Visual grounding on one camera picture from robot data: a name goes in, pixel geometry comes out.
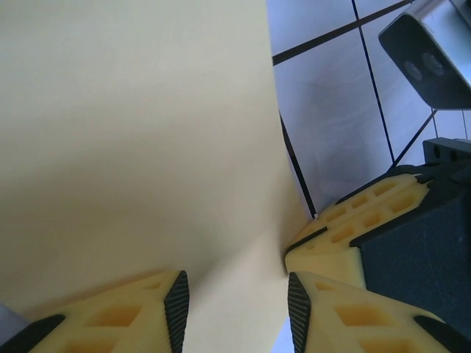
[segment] camera lens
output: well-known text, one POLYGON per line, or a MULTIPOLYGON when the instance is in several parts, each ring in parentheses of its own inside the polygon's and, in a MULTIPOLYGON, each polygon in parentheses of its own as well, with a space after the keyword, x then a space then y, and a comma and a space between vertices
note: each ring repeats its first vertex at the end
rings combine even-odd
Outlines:
POLYGON ((443 76, 445 73, 443 65, 434 55, 430 53, 424 53, 422 54, 422 59, 424 60, 424 64, 427 69, 432 71, 437 76, 443 76))
POLYGON ((422 79, 422 73, 418 67, 415 66, 415 64, 407 60, 404 62, 404 68, 406 69, 407 73, 412 76, 412 78, 416 79, 417 81, 422 79))

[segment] grout line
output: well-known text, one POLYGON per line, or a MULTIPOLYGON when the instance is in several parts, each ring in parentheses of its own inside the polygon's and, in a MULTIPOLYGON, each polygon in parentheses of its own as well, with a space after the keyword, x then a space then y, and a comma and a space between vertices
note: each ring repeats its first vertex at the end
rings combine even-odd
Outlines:
POLYGON ((403 157, 406 155, 407 151, 411 148, 411 146, 414 144, 416 139, 420 136, 422 131, 427 127, 428 123, 433 119, 433 117, 436 114, 436 110, 432 110, 432 113, 428 116, 427 120, 422 124, 420 129, 415 133, 415 135, 412 137, 412 139, 408 142, 406 147, 404 147, 403 151, 399 153, 399 156, 396 158, 396 160, 392 163, 392 166, 389 170, 397 167, 397 164, 399 164, 400 160, 403 159, 403 157))
POLYGON ((311 213, 312 219, 316 217, 316 208, 314 203, 312 202, 311 194, 309 193, 308 185, 302 175, 301 167, 299 162, 297 161, 296 154, 293 150, 293 145, 291 144, 291 140, 289 139, 288 132, 286 131, 285 123, 283 122, 283 117, 280 113, 280 120, 281 120, 281 129, 283 130, 283 138, 285 139, 286 149, 288 150, 289 157, 291 159, 291 163, 293 164, 294 171, 296 172, 296 176, 300 181, 300 187, 302 193, 304 194, 304 198, 306 200, 306 204, 308 204, 309 212, 311 213))
POLYGON ((433 127, 435 128, 435 136, 438 138, 439 133, 438 133, 438 130, 436 129, 435 116, 433 117, 433 127))
POLYGON ((466 119, 464 118, 464 110, 461 111, 461 114, 463 115, 464 135, 466 136, 466 139, 468 139, 468 128, 466 127, 466 119))
MULTIPOLYGON (((357 18, 357 22, 359 22, 358 10, 356 8, 355 0, 352 0, 352 6, 353 6, 353 12, 355 13, 355 17, 357 18)), ((394 163, 394 153, 392 151, 391 139, 389 138, 388 127, 386 125, 386 119, 384 118, 383 106, 381 105, 380 94, 378 92, 378 86, 376 85, 375 75, 373 74, 373 67, 371 65, 371 60, 369 58, 368 48, 366 47, 366 41, 365 41, 365 37, 363 34, 363 29, 361 28, 361 25, 358 27, 358 30, 360 31, 361 44, 363 45, 363 50, 366 57, 366 63, 368 65, 369 77, 371 78, 371 82, 373 84, 373 90, 375 92, 376 102, 378 103, 378 109, 380 110, 380 117, 383 123, 384 135, 386 136, 386 141, 388 143, 389 153, 391 155, 391 161, 394 163)))
POLYGON ((359 28, 360 26, 363 26, 364 24, 368 24, 371 21, 374 21, 378 19, 379 17, 382 17, 384 15, 387 15, 388 13, 391 13, 397 9, 400 9, 401 7, 406 6, 407 4, 410 4, 410 0, 402 0, 399 1, 398 3, 391 5, 389 7, 386 7, 380 11, 377 11, 376 13, 373 13, 371 15, 368 15, 362 19, 358 18, 358 13, 355 14, 356 20, 346 24, 342 27, 339 27, 337 29, 334 29, 333 31, 330 31, 328 33, 325 33, 324 35, 320 35, 319 37, 316 37, 314 39, 308 40, 307 42, 304 42, 298 46, 295 46, 291 49, 282 51, 279 54, 276 54, 272 57, 273 60, 273 66, 281 64, 282 62, 289 60, 293 57, 296 57, 299 54, 302 54, 308 50, 311 50, 313 48, 316 48, 317 46, 320 46, 321 44, 324 44, 328 42, 329 40, 335 39, 341 35, 344 35, 347 32, 350 32, 356 28, 359 28))

